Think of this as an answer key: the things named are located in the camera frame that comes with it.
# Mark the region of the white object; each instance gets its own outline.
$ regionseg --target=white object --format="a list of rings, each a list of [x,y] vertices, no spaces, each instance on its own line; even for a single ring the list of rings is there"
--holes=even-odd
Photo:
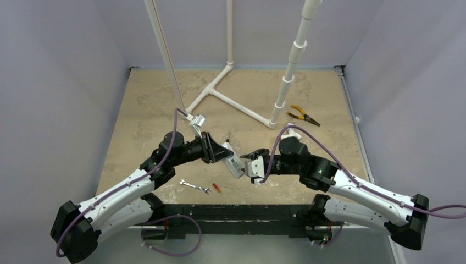
[[[178,81],[176,80],[175,69],[173,68],[173,63],[171,62],[170,52],[168,51],[168,46],[165,41],[163,34],[162,25],[160,24],[160,18],[157,12],[157,6],[153,0],[144,0],[146,4],[147,13],[151,19],[152,28],[156,35],[157,43],[159,44],[160,52],[162,54],[163,63],[167,69],[168,77],[170,77],[170,82],[173,87],[173,93],[175,94],[176,101],[178,103],[178,108],[185,112],[185,106],[183,100],[181,99],[180,88],[178,87]]]
[[[359,226],[374,228],[387,235],[390,232],[384,226],[389,220],[381,214],[363,205],[330,198],[325,204],[325,217],[333,222],[349,222]]]
[[[229,149],[230,151],[233,151],[234,155],[232,157],[226,158],[223,160],[223,163],[226,165],[228,170],[233,174],[233,177],[235,179],[241,178],[245,174],[245,165],[243,162],[241,162],[240,158],[236,154],[236,152],[233,150],[231,145],[228,142],[225,142],[222,144],[222,147]]]
[[[90,198],[89,200],[81,202],[79,204],[81,206],[79,208],[80,211],[83,211],[89,206],[93,206],[93,203],[103,195],[106,195],[107,193],[121,185],[127,185],[126,188],[123,188],[115,192],[110,197],[102,201],[99,205],[95,206],[93,210],[89,211],[87,214],[84,215],[86,218],[92,218],[91,225],[94,227],[95,230],[98,230],[98,227],[104,221],[106,221],[110,216],[112,216],[120,209],[125,207],[127,204],[138,199],[142,195],[148,194],[154,190],[155,185],[154,182],[151,180],[151,177],[145,177],[144,179],[138,181],[135,184],[129,184],[131,180],[134,180],[137,177],[140,177],[144,174],[146,174],[145,170],[137,169],[130,176],[117,183],[115,186],[99,194],[98,196]]]
[[[259,156],[253,161],[246,162],[246,175],[250,178],[260,177],[254,180],[255,184],[259,184],[265,178],[264,158]]]
[[[129,226],[147,222],[153,212],[146,201],[137,199],[133,204],[126,205],[95,229],[102,232],[97,242],[100,244]]]
[[[191,119],[190,128],[192,132],[194,133],[194,136],[201,137],[201,127],[205,121],[206,121],[206,117],[201,114]]]
[[[280,139],[285,139],[285,138],[289,138],[289,137],[292,137],[294,136],[295,138],[297,138],[298,140],[300,140],[302,138],[302,136],[300,134],[298,134],[294,128],[288,128],[287,130],[287,133],[288,134],[284,134],[280,137]]]
[[[310,22],[314,18],[315,12],[317,11],[317,8],[320,4],[322,4],[322,0],[306,0],[304,3],[298,35],[296,36],[296,40],[291,47],[288,67],[286,67],[285,76],[283,76],[280,86],[280,92],[274,104],[274,109],[272,110],[272,117],[270,119],[269,127],[276,127],[278,115],[281,113],[283,107],[285,106],[286,94],[288,93],[291,84],[295,80],[293,73],[295,72],[299,59],[301,59],[301,54],[307,47],[306,36],[307,32],[309,31]]]
[[[398,201],[404,202],[406,205],[414,206],[414,203],[411,202],[411,197],[407,195],[401,195],[392,191],[385,190],[384,188],[372,184],[368,181],[365,181],[355,175],[353,175],[353,177],[361,184],[375,191],[378,191],[379,193],[391,196]],[[408,221],[406,220],[406,217],[411,216],[413,214],[413,210],[411,209],[401,207],[400,205],[394,202],[385,200],[375,194],[372,194],[360,188],[353,181],[349,180],[348,176],[342,170],[338,170],[336,172],[333,181],[335,182],[335,185],[330,186],[328,190],[329,193],[341,195],[343,197],[357,202],[358,204],[370,208],[371,210],[386,217],[389,221],[391,221],[393,224],[399,227],[404,224],[407,224]]]
[[[174,87],[173,91],[175,93],[176,98],[181,102],[181,94],[180,90],[177,88],[176,77],[173,69],[173,64],[170,60],[170,55],[167,48],[167,43],[165,43],[163,38],[163,30],[162,26],[160,25],[160,20],[157,19],[157,8],[155,3],[152,0],[145,0],[146,8],[151,17],[152,27],[154,28],[154,32],[156,33],[157,41],[160,47],[160,51],[162,52],[165,67],[170,76],[170,81]],[[222,93],[219,93],[215,90],[215,86],[218,82],[233,69],[233,0],[226,0],[226,35],[227,35],[227,61],[225,68],[220,72],[220,74],[210,82],[199,94],[196,99],[186,108],[186,113],[191,114],[192,111],[196,108],[196,106],[208,95],[213,95],[218,99],[226,102],[227,104],[235,107],[236,109],[240,110],[244,114],[254,118],[255,120],[261,122],[266,127],[274,129],[277,125],[278,115],[283,110],[285,106],[285,97],[290,89],[291,84],[293,83],[295,77],[293,72],[295,71],[296,65],[301,58],[301,54],[304,52],[307,41],[306,36],[307,32],[309,31],[310,22],[315,16],[315,12],[317,8],[322,3],[322,0],[306,0],[304,3],[304,7],[302,10],[302,19],[299,25],[298,34],[296,40],[293,43],[291,48],[290,56],[289,56],[289,63],[288,67],[286,68],[285,76],[282,79],[282,83],[280,86],[280,92],[277,97],[277,100],[274,104],[274,108],[272,110],[272,117],[267,119],[262,117],[260,114],[252,111],[251,109],[243,106],[242,104],[226,97]]]

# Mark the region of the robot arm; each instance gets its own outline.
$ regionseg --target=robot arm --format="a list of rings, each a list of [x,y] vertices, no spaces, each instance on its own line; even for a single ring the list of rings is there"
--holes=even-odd
[[[425,196],[397,194],[352,174],[353,179],[359,182],[357,185],[335,162],[311,155],[307,146],[295,137],[281,140],[278,149],[280,155],[274,155],[270,174],[297,174],[299,181],[310,189],[340,195],[358,203],[317,195],[311,213],[321,214],[328,221],[351,222],[381,230],[391,235],[396,243],[420,250],[427,216],[386,200],[361,186],[391,196],[405,205],[428,210],[429,200]],[[269,150],[262,148],[241,157],[251,160],[246,162],[246,175],[251,178],[251,182],[261,182],[269,166]]]
[[[175,139],[171,151],[158,170],[153,171],[167,153],[172,133],[166,134],[159,148],[152,152],[139,169],[117,185],[77,205],[68,201],[60,207],[51,231],[51,237],[56,243],[71,222],[90,208],[65,235],[60,245],[71,263],[82,261],[95,250],[98,243],[124,228],[160,219],[156,215],[160,210],[156,209],[163,204],[151,192],[175,175],[175,166],[198,159],[205,163],[215,163],[234,154],[217,144],[209,132],[200,133],[191,142],[184,142],[181,133],[176,132],[173,136]],[[104,196],[106,198],[96,205],[95,202]]]

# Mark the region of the vertical pvc pipe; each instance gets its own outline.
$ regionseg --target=vertical pvc pipe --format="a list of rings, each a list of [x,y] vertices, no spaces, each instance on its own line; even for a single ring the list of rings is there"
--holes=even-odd
[[[151,19],[152,29],[156,35],[157,43],[162,54],[163,63],[167,69],[168,77],[170,77],[170,82],[173,87],[173,93],[178,104],[178,107],[185,112],[185,106],[183,100],[181,99],[180,88],[178,87],[178,81],[176,80],[175,69],[173,68],[173,63],[171,62],[170,52],[168,51],[167,43],[163,34],[162,25],[160,24],[160,17],[157,12],[157,6],[154,0],[144,0],[146,4],[147,13]]]
[[[233,64],[233,0],[226,0],[226,42],[227,64]]]
[[[278,119],[278,115],[283,110],[285,106],[285,97],[290,89],[290,86],[294,80],[293,73],[296,69],[296,65],[301,58],[301,54],[303,53],[307,42],[306,36],[307,32],[309,31],[310,22],[315,16],[315,12],[317,8],[322,3],[322,0],[306,0],[304,3],[303,11],[302,11],[302,19],[299,25],[298,34],[296,36],[296,41],[294,41],[293,46],[291,48],[290,56],[289,56],[289,63],[288,67],[286,68],[285,76],[282,79],[280,85],[280,91],[277,96],[277,101],[274,104],[274,108],[272,110],[272,117],[269,121],[270,128],[276,127],[276,121]]]

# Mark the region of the red object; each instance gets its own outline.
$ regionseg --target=red object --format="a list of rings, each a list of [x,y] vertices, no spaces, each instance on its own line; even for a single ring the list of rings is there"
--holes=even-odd
[[[217,189],[219,193],[221,193],[220,187],[218,187],[215,183],[213,183],[212,185]]]

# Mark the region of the white wall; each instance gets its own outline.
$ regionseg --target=white wall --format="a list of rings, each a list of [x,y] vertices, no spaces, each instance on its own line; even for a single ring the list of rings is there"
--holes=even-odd
[[[463,0],[386,0],[345,69],[376,182],[431,207],[466,204],[465,14]],[[464,263],[465,237],[466,219],[430,217],[408,263]]]
[[[95,0],[125,62],[163,68],[143,0]],[[324,0],[308,35],[301,68],[345,65],[383,0]],[[226,0],[157,0],[177,68],[226,63]],[[238,68],[285,68],[304,0],[235,0],[234,61]]]
[[[2,1],[0,32],[0,262],[58,263],[53,220],[97,189],[127,66],[92,0]]]

